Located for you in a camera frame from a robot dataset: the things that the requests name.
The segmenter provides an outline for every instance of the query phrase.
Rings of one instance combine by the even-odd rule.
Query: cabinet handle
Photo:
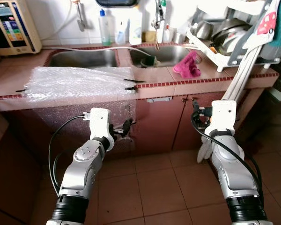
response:
[[[158,98],[151,98],[151,99],[147,99],[147,102],[149,103],[153,103],[153,102],[168,102],[171,101],[173,99],[173,97],[158,97]]]

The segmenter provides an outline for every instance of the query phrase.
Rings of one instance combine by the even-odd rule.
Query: pink cloth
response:
[[[201,71],[197,69],[195,60],[196,52],[190,52],[187,56],[184,57],[184,59],[182,59],[174,66],[174,72],[180,73],[183,78],[200,76]]]

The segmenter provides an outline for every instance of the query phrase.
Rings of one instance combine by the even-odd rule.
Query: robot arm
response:
[[[89,120],[90,140],[78,148],[67,168],[61,183],[56,208],[46,225],[82,225],[89,204],[89,197],[96,174],[102,167],[106,151],[114,146],[113,126],[109,124],[108,109],[92,108],[84,113]],[[129,131],[131,120],[125,122],[121,135]]]
[[[202,125],[199,115],[211,112],[199,108],[196,102],[194,110],[196,119],[192,118],[194,126]],[[263,209],[263,193],[258,178],[252,175],[241,161],[244,151],[237,144],[233,135],[233,125],[236,118],[236,102],[233,100],[219,100],[212,102],[212,119],[205,129],[205,137],[211,138],[212,163],[217,169],[219,183],[230,210],[232,225],[272,225]]]

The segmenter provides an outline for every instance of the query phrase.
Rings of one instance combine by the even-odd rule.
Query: double sink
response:
[[[154,47],[138,48],[152,56],[156,56],[159,61],[157,67],[171,67],[180,62],[189,50],[178,45],[160,46],[157,51]],[[129,50],[132,64],[141,68],[141,60],[145,54]],[[116,52],[113,50],[102,50],[96,52],[60,52],[52,56],[48,66],[50,67],[80,67],[80,68],[99,68],[99,67],[118,67]]]

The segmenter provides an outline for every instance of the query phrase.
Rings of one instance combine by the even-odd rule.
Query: tiled countertop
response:
[[[32,105],[27,103],[27,100],[25,100],[21,93],[16,92],[16,90],[24,88],[24,85],[29,82],[31,70],[35,67],[43,66],[52,51],[43,50],[36,55],[19,55],[1,60],[0,111],[67,105],[66,101],[52,101],[49,104],[42,105],[42,103],[38,103],[37,105]],[[218,73],[216,65],[201,51],[196,50],[197,54],[202,58],[202,62],[197,65],[198,69],[201,70],[201,76],[182,78],[180,74],[173,72],[172,67],[146,69],[135,67],[132,65],[128,49],[116,51],[118,53],[119,66],[131,67],[136,80],[146,81],[145,84],[137,85],[138,91],[133,97],[134,99],[225,91],[237,71],[237,67],[231,67],[225,68],[223,72]],[[246,88],[271,87],[278,75],[273,69],[255,66]],[[85,103],[89,103],[87,99],[78,97],[75,100],[75,104]]]

